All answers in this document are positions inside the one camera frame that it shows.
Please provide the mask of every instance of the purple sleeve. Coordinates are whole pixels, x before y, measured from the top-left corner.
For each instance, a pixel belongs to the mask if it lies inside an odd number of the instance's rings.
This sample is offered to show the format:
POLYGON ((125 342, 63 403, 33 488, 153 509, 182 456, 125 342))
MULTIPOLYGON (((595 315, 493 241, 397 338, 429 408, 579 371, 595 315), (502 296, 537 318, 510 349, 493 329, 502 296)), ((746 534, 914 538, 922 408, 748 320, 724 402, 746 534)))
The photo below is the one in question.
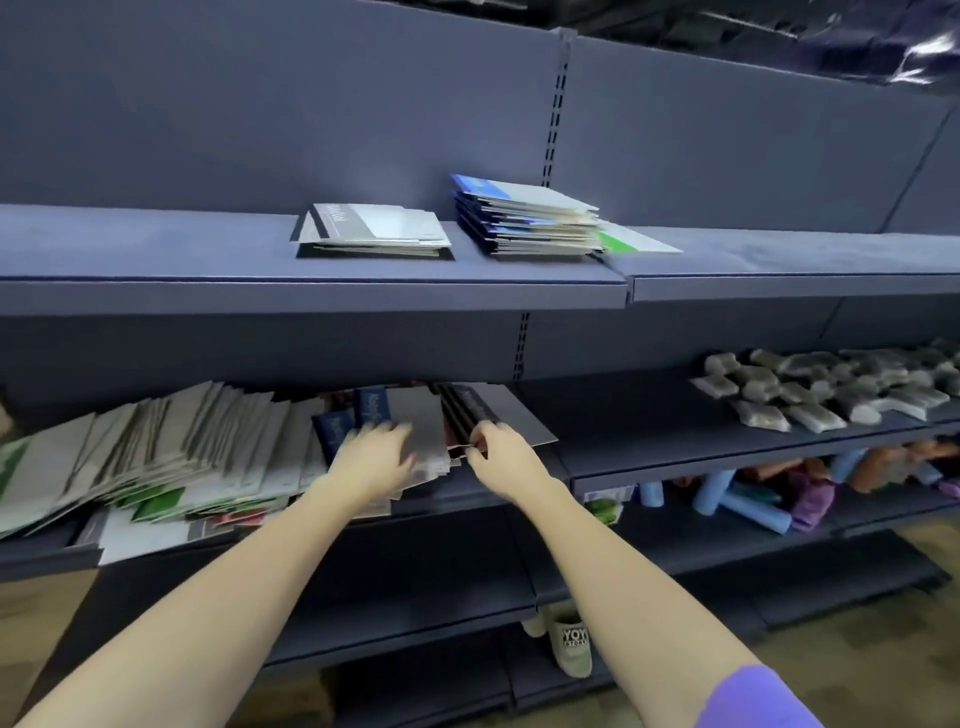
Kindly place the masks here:
POLYGON ((747 665, 716 687, 694 728, 823 728, 777 674, 747 665))

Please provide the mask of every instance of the human arm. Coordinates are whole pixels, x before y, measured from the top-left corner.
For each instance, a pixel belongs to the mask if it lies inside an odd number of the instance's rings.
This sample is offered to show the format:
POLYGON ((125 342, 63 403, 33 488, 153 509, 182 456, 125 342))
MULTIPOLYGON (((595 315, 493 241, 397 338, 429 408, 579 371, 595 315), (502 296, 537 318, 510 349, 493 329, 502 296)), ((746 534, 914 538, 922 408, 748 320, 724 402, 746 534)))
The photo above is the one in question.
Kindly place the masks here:
POLYGON ((330 544, 365 503, 405 481, 409 432, 351 433, 300 500, 101 647, 18 727, 223 726, 330 544))
POLYGON ((696 599, 595 519, 504 424, 481 423, 477 477, 540 532, 597 649, 648 728, 690 728, 753 653, 696 599))

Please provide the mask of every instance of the left hand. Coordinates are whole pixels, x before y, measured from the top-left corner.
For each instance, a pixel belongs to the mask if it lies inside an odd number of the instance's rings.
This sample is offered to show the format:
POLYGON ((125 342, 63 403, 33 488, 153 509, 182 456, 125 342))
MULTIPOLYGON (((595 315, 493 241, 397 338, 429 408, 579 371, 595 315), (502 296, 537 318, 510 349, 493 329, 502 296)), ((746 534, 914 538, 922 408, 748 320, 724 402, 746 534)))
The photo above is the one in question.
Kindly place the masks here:
POLYGON ((414 467, 414 456, 402 463, 400 452, 411 425, 382 423, 352 430, 337 450, 321 488, 337 488, 360 508, 402 487, 414 467))

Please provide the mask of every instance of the stack of magazines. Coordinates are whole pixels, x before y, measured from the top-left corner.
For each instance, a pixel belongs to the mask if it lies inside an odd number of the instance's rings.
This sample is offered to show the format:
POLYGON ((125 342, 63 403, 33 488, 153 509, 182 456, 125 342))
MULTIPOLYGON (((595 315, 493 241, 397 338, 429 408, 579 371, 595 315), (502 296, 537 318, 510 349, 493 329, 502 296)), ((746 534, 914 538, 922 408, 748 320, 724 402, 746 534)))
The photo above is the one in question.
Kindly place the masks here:
POLYGON ((549 187, 452 177, 457 221, 491 255, 575 256, 603 250, 592 205, 549 187))
POLYGON ((437 216, 398 205, 311 205, 297 220, 291 239, 297 257, 450 257, 450 241, 437 216))
POLYGON ((354 518, 389 517, 407 489, 463 467, 484 419, 509 424, 533 447, 556 441, 502 384, 284 400, 208 381, 0 445, 0 539, 28 536, 91 501, 101 508, 75 545, 98 546, 101 564, 256 527, 326 473, 350 430, 387 421, 412 426, 402 455, 415 455, 415 467, 354 518))

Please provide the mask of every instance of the beige sneaker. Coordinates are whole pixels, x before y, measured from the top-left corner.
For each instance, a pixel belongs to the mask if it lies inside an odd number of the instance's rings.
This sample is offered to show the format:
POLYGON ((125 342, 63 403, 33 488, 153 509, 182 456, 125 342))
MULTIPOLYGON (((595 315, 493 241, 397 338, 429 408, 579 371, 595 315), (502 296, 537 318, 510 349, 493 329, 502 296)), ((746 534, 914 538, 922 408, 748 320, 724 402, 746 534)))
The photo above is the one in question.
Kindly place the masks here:
POLYGON ((532 619, 525 619, 520 623, 523 631, 528 636, 536 639, 546 634, 546 619, 543 618, 543 611, 538 609, 537 615, 532 619))
POLYGON ((543 609, 550 647, 557 665, 570 677, 584 679, 593 671, 590 635, 577 613, 573 600, 550 604, 543 609))

